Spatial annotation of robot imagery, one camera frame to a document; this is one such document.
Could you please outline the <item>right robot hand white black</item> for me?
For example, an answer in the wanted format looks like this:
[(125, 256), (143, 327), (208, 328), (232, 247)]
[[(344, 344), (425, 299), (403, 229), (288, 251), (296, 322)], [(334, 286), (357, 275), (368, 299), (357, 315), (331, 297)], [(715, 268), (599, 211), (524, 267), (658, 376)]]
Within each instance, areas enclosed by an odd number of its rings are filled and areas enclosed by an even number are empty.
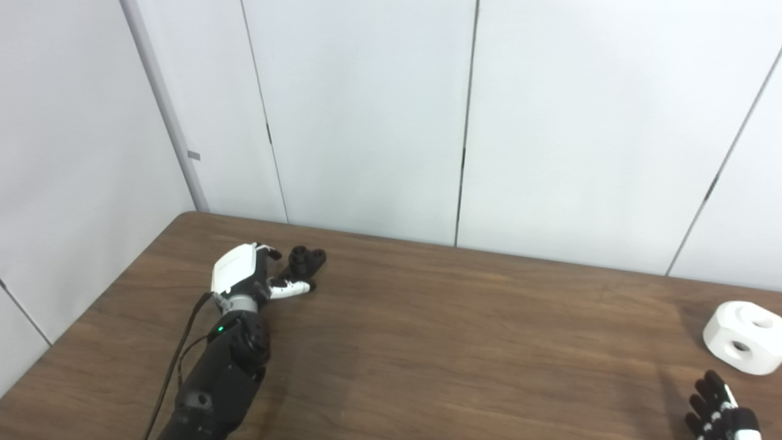
[(729, 385), (714, 370), (695, 382), (684, 422), (695, 439), (762, 439), (753, 409), (738, 404)]

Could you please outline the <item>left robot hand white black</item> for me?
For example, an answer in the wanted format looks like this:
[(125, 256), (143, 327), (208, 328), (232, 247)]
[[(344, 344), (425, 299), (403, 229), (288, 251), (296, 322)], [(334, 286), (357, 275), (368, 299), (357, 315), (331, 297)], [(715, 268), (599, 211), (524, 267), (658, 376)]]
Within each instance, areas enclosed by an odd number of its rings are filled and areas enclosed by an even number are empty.
[(271, 274), (271, 262), (283, 259), (281, 251), (264, 243), (243, 243), (224, 254), (214, 265), (211, 295), (221, 315), (257, 313), (269, 301), (311, 293), (316, 274), (327, 261), (322, 249), (294, 247), (287, 265)]

